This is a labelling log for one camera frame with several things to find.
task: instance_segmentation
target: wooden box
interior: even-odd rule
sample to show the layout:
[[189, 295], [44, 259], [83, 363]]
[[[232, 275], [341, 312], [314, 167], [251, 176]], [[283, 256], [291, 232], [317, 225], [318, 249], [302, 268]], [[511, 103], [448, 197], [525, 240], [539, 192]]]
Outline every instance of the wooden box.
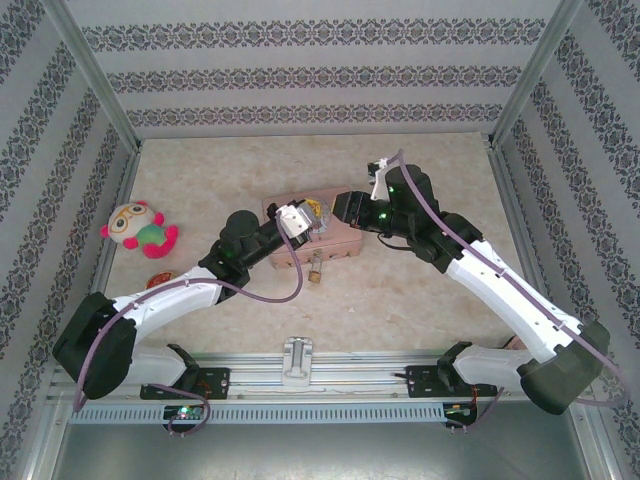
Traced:
[[[291, 200], [307, 199], [316, 212], [321, 212], [322, 226], [311, 233], [310, 242], [296, 251], [300, 261], [311, 263], [314, 255], [320, 256], [323, 262], [360, 255], [362, 232], [342, 223], [331, 213], [336, 196], [349, 190], [349, 187], [336, 187], [265, 198], [262, 201], [264, 219], [268, 220], [267, 207], [271, 203], [281, 207]], [[272, 253], [269, 260], [275, 268], [293, 267], [293, 259], [285, 246]]]

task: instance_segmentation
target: beige floor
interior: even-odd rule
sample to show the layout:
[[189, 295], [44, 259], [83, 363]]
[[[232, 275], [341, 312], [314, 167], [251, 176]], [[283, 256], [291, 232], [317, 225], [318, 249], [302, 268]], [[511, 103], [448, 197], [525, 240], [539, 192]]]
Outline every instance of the beige floor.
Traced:
[[[441, 208], [458, 212], [519, 271], [515, 248], [479, 134], [359, 135], [148, 140], [131, 198], [162, 211], [181, 228], [174, 251], [148, 260], [118, 247], [107, 296], [144, 289], [161, 270], [188, 270], [239, 209], [260, 214], [263, 198], [350, 185], [370, 190], [367, 162], [404, 148], [432, 179]], [[247, 289], [284, 296], [294, 269], [262, 262]], [[393, 252], [366, 234], [359, 257], [325, 262], [320, 285], [267, 305], [236, 296], [156, 330], [144, 343], [179, 343], [190, 352], [281, 352], [291, 335], [316, 351], [446, 349], [458, 340], [499, 346], [510, 330], [481, 301], [413, 254]]]

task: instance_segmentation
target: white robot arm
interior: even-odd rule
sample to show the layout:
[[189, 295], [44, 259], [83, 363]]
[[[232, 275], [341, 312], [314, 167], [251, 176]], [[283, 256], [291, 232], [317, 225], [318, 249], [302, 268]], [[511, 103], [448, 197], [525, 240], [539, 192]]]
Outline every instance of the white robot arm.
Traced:
[[[127, 383], [175, 385], [187, 369], [186, 353], [177, 346], [150, 349], [137, 344], [186, 313], [232, 297], [249, 281], [249, 269], [285, 243], [282, 235], [296, 249], [308, 240], [307, 231], [317, 222], [305, 202], [291, 202], [279, 209], [272, 204], [267, 213], [270, 220], [263, 225], [252, 212], [233, 213], [209, 254], [178, 278], [112, 300], [100, 292], [83, 300], [53, 355], [74, 380], [84, 377], [80, 383], [87, 398], [108, 395], [125, 378]], [[108, 332], [101, 333], [107, 326]], [[99, 336], [97, 349], [89, 354]]]
[[562, 413], [602, 370], [602, 361], [583, 344], [606, 355], [609, 333], [598, 322], [582, 324], [545, 299], [469, 221], [440, 211], [420, 168], [403, 161], [402, 168], [390, 168], [395, 159], [369, 164], [373, 192], [339, 195], [334, 215], [379, 237], [406, 239], [403, 249], [475, 293], [527, 347], [488, 349], [459, 342], [438, 361], [439, 378], [451, 390], [464, 384], [521, 390], [543, 410]]

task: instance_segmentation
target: pink plush toy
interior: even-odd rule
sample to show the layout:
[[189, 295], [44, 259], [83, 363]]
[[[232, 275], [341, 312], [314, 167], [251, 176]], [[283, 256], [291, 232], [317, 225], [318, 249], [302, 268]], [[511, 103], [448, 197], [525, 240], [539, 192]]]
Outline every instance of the pink plush toy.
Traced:
[[127, 203], [116, 208], [100, 235], [129, 250], [142, 247], [147, 258], [161, 258], [171, 251], [180, 233], [175, 225], [165, 228], [163, 223], [164, 215], [154, 213], [146, 202]]

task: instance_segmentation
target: wall stripe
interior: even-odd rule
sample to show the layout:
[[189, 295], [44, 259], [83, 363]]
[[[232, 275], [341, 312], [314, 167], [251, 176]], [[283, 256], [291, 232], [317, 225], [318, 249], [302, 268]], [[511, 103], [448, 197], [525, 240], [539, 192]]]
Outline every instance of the wall stripe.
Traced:
[[0, 450], [0, 478], [9, 478], [17, 461], [26, 432], [26, 420], [33, 412], [45, 365], [58, 334], [58, 323], [63, 316], [66, 300], [73, 286], [77, 267], [91, 231], [102, 189], [113, 164], [118, 144], [118, 135], [113, 126], [110, 126], [83, 194], [82, 202], [75, 214], [76, 220], [62, 253], [55, 276], [55, 284], [51, 286], [46, 308], [42, 312], [43, 317], [38, 322], [37, 334], [29, 348], [29, 360], [25, 365], [25, 371], [20, 375], [18, 389], [14, 394], [15, 401], [10, 405], [8, 420], [2, 427], [0, 445], [3, 448]]
[[371, 66], [170, 70], [109, 74], [116, 93], [347, 87], [512, 87], [522, 69]]
[[518, 186], [515, 181], [515, 177], [513, 176], [513, 172], [511, 170], [511, 165], [507, 161], [507, 154], [504, 150], [504, 147], [500, 146], [500, 151], [502, 152], [502, 157], [505, 159], [505, 166], [507, 167], [507, 172], [509, 172], [509, 178], [511, 179], [511, 183], [513, 185], [513, 191], [516, 194], [516, 199], [518, 200], [518, 206], [520, 207], [520, 212], [522, 213], [522, 219], [524, 220], [524, 226], [527, 229], [527, 234], [531, 239], [531, 248], [533, 249], [533, 254], [536, 256], [536, 263], [538, 264], [538, 269], [540, 270], [540, 276], [542, 277], [542, 281], [544, 282], [545, 292], [540, 292], [545, 295], [549, 299], [550, 302], [554, 302], [553, 295], [551, 294], [551, 287], [549, 286], [549, 279], [544, 270], [544, 266], [542, 264], [542, 257], [540, 256], [540, 252], [538, 250], [538, 246], [534, 241], [533, 230], [531, 229], [531, 225], [529, 224], [529, 220], [527, 219], [527, 211], [522, 204], [522, 198], [520, 197], [520, 191], [518, 190]]
[[201, 109], [217, 111], [227, 108], [290, 108], [296, 112], [302, 106], [324, 106], [335, 110], [338, 106], [351, 110], [359, 105], [368, 109], [376, 105], [502, 105], [509, 98], [507, 88], [465, 87], [363, 87], [363, 88], [274, 88], [268, 92], [258, 89], [181, 91], [171, 93], [124, 93], [118, 95], [125, 110]]
[[37, 90], [42, 74], [60, 46], [55, 36], [55, 27], [45, 17], [33, 33], [31, 40], [22, 49], [19, 60], [11, 67], [10, 75], [0, 85], [3, 100], [3, 115], [0, 117], [0, 132], [2, 132], [0, 149], [9, 138], [16, 120], [23, 114], [24, 107], [33, 96], [33, 92]]
[[129, 110], [134, 127], [334, 122], [487, 121], [498, 118], [498, 104], [297, 105], [233, 108]]
[[44, 9], [38, 0], [15, 0], [0, 21], [0, 85], [11, 72], [38, 24]]
[[[607, 372], [603, 372], [600, 375], [600, 380], [604, 384], [604, 391], [609, 399], [619, 397], [622, 393], [620, 382], [617, 377], [612, 378], [612, 375]], [[624, 444], [625, 453], [630, 461], [631, 470], [634, 475], [640, 478], [640, 443], [638, 442], [640, 422], [638, 422], [638, 411], [631, 400], [626, 405], [613, 407], [611, 410], [613, 411], [613, 421], [617, 425], [620, 441]]]
[[324, 18], [544, 18], [548, 20], [558, 5], [558, 0], [271, 0], [268, 8], [257, 8], [262, 2], [255, 0], [189, 0], [176, 8], [175, 0], [69, 0], [69, 6], [78, 24], [138, 25], [164, 23], [199, 23], [203, 21], [271, 22], [281, 23], [299, 19], [322, 20]]
[[524, 44], [543, 19], [333, 19], [85, 27], [95, 52], [126, 50], [374, 44]]
[[[49, 125], [45, 127], [40, 142], [34, 147], [29, 165], [24, 167], [25, 171], [22, 174], [20, 186], [11, 197], [9, 208], [3, 213], [4, 220], [0, 224], [0, 244], [8, 242], [4, 244], [4, 257], [7, 264], [13, 258], [18, 245], [22, 243], [22, 236], [26, 232], [29, 222], [33, 220], [31, 213], [36, 210], [40, 192], [49, 178], [49, 172], [55, 165], [60, 146], [67, 139], [69, 126], [73, 123], [82, 94], [86, 89], [87, 82], [80, 69], [76, 68], [71, 74], [64, 92], [62, 92], [60, 100], [58, 100], [58, 106], [49, 118]], [[15, 123], [18, 117], [19, 115], [14, 115], [11, 123]], [[0, 273], [0, 285], [3, 278], [4, 275]]]
[[20, 317], [25, 294], [31, 288], [34, 271], [40, 263], [40, 255], [49, 239], [80, 152], [85, 146], [99, 108], [98, 99], [93, 91], [88, 89], [42, 191], [37, 210], [33, 213], [34, 220], [27, 227], [24, 243], [18, 248], [17, 258], [12, 263], [14, 268], [7, 274], [0, 298], [0, 360], [4, 358], [4, 349], [11, 341], [11, 332]]
[[627, 328], [636, 339], [636, 348], [640, 348], [640, 286], [630, 273], [629, 260], [618, 245], [619, 240], [608, 223], [608, 215], [602, 207], [602, 201], [593, 186], [589, 172], [580, 158], [580, 152], [574, 146], [571, 134], [567, 129], [555, 100], [551, 96], [547, 84], [538, 82], [531, 100], [540, 115], [546, 129], [547, 137], [558, 155], [558, 161], [574, 193], [591, 241], [596, 247], [596, 254], [602, 259], [607, 280], [616, 293], [616, 301], [624, 312], [623, 318], [628, 322]]
[[573, 34], [568, 33], [564, 37], [555, 56], [588, 115], [603, 150], [609, 154], [609, 161], [620, 177], [620, 184], [624, 185], [624, 192], [633, 200], [633, 208], [640, 210], [640, 148], [633, 142], [627, 126], [610, 102]]
[[534, 45], [327, 45], [322, 48], [127, 50], [96, 54], [107, 73], [371, 66], [524, 68]]
[[553, 198], [551, 187], [546, 180], [538, 152], [522, 118], [518, 118], [511, 134], [520, 152], [531, 188], [535, 192], [538, 207], [552, 240], [555, 256], [562, 265], [562, 272], [570, 298], [576, 307], [578, 318], [583, 322], [599, 319], [591, 292], [586, 283], [580, 264], [576, 260], [573, 244], [567, 235], [567, 228], [560, 215], [560, 209]]
[[640, 82], [640, 13], [629, 0], [589, 0], [589, 8]]
[[71, 53], [61, 42], [38, 82], [38, 88], [29, 99], [24, 115], [13, 129], [13, 136], [7, 140], [2, 150], [0, 223], [4, 220], [2, 213], [9, 208], [11, 197], [20, 185], [25, 167], [31, 162], [35, 146], [40, 142], [44, 127], [49, 123], [49, 118], [75, 67], [76, 63]]

